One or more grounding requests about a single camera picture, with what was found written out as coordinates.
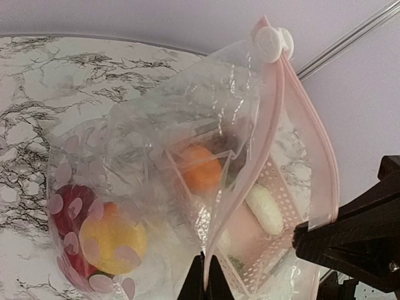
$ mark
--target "white zipper slider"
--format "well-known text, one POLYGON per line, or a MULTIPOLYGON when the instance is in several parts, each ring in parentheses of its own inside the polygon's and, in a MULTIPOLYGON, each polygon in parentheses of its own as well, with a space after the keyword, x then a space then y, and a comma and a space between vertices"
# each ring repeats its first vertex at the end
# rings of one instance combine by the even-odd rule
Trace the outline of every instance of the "white zipper slider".
POLYGON ((275 63, 282 52, 287 59, 290 59, 294 51, 292 35, 287 29, 281 27, 266 26, 260 28, 253 43, 267 63, 275 63))

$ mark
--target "transparent plastic bag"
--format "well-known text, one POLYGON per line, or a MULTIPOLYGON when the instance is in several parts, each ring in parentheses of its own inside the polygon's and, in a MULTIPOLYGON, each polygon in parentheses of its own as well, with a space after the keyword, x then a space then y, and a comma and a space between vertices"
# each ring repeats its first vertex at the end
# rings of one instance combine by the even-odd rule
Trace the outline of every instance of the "transparent plastic bag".
POLYGON ((300 269, 293 229, 329 222, 337 201, 333 153, 292 73, 284 57, 266 63, 250 39, 237 42, 61 136, 47 186, 65 277, 88 299, 176 299, 203 251, 206 277, 216 254, 238 299, 268 299, 274 278, 292 297, 316 272, 300 269), (286 167, 293 148, 305 189, 286 167), (281 228, 257 214, 265 191, 281 228))

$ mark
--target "screw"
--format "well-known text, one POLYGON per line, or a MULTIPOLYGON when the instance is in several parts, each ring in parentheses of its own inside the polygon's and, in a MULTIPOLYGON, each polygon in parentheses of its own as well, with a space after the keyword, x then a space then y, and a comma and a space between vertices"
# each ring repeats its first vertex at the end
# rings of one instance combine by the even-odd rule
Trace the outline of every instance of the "screw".
POLYGON ((394 262, 394 261, 391 261, 390 262, 390 264, 389 264, 389 270, 393 273, 393 272, 396 272, 397 270, 399 270, 400 269, 400 266, 396 263, 396 262, 394 262))

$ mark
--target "marble surface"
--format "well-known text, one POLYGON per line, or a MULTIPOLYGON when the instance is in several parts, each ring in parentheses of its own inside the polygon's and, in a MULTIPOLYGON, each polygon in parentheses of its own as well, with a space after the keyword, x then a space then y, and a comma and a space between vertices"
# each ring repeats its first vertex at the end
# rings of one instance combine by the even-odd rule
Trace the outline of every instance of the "marble surface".
POLYGON ((0 299, 83 299, 53 261, 46 216, 49 145, 199 59, 131 42, 0 39, 0 299))

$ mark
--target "orange fruit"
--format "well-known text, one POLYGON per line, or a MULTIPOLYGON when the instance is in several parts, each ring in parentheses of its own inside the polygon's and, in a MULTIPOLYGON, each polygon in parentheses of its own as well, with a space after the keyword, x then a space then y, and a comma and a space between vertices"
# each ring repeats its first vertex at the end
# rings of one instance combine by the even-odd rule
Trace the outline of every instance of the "orange fruit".
POLYGON ((200 145, 189 146, 181 154, 184 165, 181 170, 188 188, 195 193, 204 193, 215 189, 222 176, 222 167, 213 154, 200 145))
POLYGON ((83 256, 108 274, 126 274, 139 266, 147 248, 146 231, 118 213, 118 205, 104 204, 100 220, 89 216, 79 232, 83 256))

